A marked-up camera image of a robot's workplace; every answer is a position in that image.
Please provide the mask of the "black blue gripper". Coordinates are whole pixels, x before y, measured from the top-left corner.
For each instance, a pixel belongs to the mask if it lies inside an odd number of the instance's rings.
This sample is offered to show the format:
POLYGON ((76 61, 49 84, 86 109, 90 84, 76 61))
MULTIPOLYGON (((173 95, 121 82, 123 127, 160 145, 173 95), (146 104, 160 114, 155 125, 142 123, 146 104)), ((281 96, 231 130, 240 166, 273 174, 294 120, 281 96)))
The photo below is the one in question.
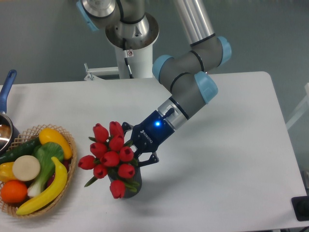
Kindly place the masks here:
POLYGON ((173 133, 174 129, 168 124, 164 116, 153 111, 138 125, 122 123, 124 135, 132 130, 131 140, 136 148, 136 154, 152 152, 148 160, 138 161, 138 167, 144 167, 159 162, 156 150, 173 133))

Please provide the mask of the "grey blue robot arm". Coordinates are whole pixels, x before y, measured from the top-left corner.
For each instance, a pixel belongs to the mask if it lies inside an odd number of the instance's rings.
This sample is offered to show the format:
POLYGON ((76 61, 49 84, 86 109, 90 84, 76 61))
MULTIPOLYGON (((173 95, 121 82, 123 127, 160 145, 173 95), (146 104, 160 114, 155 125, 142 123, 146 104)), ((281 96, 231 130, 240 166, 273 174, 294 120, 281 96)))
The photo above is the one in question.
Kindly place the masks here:
POLYGON ((171 96, 131 131, 136 159, 150 153, 139 167, 158 162, 156 151, 180 126, 208 104, 218 88, 207 72, 227 62, 231 46, 212 28, 200 0, 174 2, 190 44, 190 51, 179 58, 162 55, 153 59, 153 43, 159 35, 158 23, 145 11, 142 0, 79 0, 77 7, 93 31, 105 30, 115 49, 121 79, 155 77, 171 96))

